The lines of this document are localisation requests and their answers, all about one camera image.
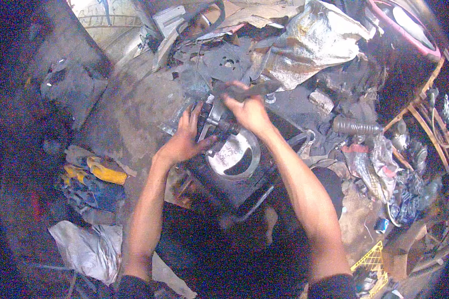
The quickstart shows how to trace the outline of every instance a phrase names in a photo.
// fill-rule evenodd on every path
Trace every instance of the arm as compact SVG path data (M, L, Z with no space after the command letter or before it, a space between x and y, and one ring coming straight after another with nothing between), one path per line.
M148 179L135 206L128 236L128 263L124 274L151 281L151 258L161 235L161 213L166 180L171 167L204 151L214 136L196 144L196 126L203 103L184 111L175 135L158 150L151 162Z
M317 177L273 126L262 98L255 96L240 103L224 96L224 102L238 122L264 142L276 161L296 216L311 242L310 282L336 274L350 274L331 199Z

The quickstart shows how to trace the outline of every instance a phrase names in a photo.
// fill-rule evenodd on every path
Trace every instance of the yellow plastic crate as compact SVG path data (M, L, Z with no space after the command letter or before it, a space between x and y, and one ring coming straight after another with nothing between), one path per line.
M379 292L388 282L387 272L383 270L383 242L379 241L376 245L366 253L354 266L351 272L354 272L359 266L364 265L368 271L377 271L376 285L371 289L369 295L361 297L361 299L371 299Z

